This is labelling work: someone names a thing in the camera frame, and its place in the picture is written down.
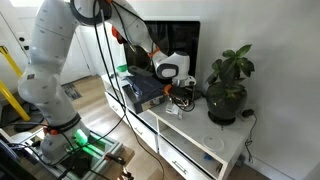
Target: television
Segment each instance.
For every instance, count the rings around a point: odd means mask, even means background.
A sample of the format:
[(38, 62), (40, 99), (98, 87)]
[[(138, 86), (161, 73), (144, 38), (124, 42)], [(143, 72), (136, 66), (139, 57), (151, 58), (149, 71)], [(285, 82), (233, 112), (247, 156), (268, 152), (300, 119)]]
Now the television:
[[(182, 51), (190, 56), (189, 75), (195, 76), (196, 62), (198, 53), (198, 43), (200, 34), (199, 21), (145, 21), (153, 41), (159, 46), (160, 50), (167, 56), (174, 52)], [(152, 75), (157, 78), (154, 72), (154, 66), (150, 62), (147, 53), (141, 47), (135, 47), (133, 51), (129, 44), (124, 44), (124, 52), (128, 71), (137, 75), (136, 68), (140, 72)]]

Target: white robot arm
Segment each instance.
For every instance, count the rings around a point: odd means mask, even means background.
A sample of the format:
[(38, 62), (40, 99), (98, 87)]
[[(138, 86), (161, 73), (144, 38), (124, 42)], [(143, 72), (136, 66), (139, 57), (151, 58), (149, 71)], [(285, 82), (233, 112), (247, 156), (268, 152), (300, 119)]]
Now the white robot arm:
[(102, 23), (100, 9), (103, 10), (104, 19), (127, 41), (153, 55), (160, 78), (173, 77), (177, 86), (185, 86), (190, 82), (195, 85), (195, 79), (187, 73), (189, 56), (175, 53), (167, 57), (161, 51), (153, 52), (152, 49), (157, 49), (157, 46), (150, 38), (146, 25), (125, 0), (70, 0), (70, 3), (45, 0), (36, 18), (30, 60), (18, 82), (18, 90), (21, 97), (35, 104), (48, 120), (48, 133), (41, 143), (43, 160), (47, 162), (55, 163), (67, 153), (69, 144), (63, 134), (68, 139), (73, 139), (79, 129), (85, 135), (89, 134), (89, 129), (82, 123), (60, 85), (60, 73), (75, 29), (78, 25)]

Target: cabinet drawer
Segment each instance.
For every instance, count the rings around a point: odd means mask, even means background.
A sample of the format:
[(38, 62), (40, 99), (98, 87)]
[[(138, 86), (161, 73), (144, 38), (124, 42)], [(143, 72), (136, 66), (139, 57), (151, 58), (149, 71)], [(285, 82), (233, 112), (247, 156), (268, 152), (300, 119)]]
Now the cabinet drawer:
[(159, 136), (159, 153), (160, 155), (184, 178), (186, 179), (210, 179), (204, 173), (193, 165), (180, 152), (175, 150), (169, 143), (167, 143), (161, 136)]
[(108, 100), (108, 104), (110, 106), (110, 108), (117, 113), (120, 117), (122, 117), (124, 115), (124, 112), (121, 108), (121, 105), (107, 92), (105, 92), (105, 95), (107, 97)]
[(130, 112), (127, 112), (127, 116), (132, 125), (133, 130), (137, 135), (143, 139), (143, 141), (148, 144), (151, 149), (155, 152), (158, 152), (157, 148), (157, 135), (153, 133), (148, 127), (142, 124), (135, 116), (133, 116)]

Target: white cabinet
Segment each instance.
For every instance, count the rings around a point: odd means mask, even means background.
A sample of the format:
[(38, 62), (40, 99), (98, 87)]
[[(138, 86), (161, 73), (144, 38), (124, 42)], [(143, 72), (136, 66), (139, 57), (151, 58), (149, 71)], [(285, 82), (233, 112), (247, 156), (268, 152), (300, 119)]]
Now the white cabinet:
[[(116, 88), (115, 92), (107, 76), (102, 76), (102, 79), (110, 107), (123, 116), (120, 105), (123, 103), (135, 133), (184, 178), (227, 179), (244, 147), (253, 120), (244, 122), (237, 119), (230, 126), (218, 126), (207, 117), (208, 110), (203, 98), (195, 101), (196, 107), (192, 112), (185, 112), (183, 119), (166, 113), (166, 103), (135, 114), (130, 103), (114, 98), (116, 94), (120, 97), (121, 87)], [(121, 86), (128, 84), (125, 80), (119, 81)], [(213, 140), (222, 140), (223, 150), (214, 152), (208, 149), (204, 144), (204, 138), (208, 136)]]

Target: black plant pot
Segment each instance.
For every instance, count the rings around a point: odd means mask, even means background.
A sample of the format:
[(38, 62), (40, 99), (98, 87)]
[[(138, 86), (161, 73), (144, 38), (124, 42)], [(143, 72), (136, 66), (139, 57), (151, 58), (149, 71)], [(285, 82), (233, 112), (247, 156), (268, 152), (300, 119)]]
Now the black plant pot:
[(247, 91), (238, 92), (235, 97), (226, 97), (221, 94), (209, 93), (215, 87), (212, 84), (206, 93), (208, 116), (216, 124), (230, 125), (234, 123), (235, 117), (241, 113), (247, 102)]

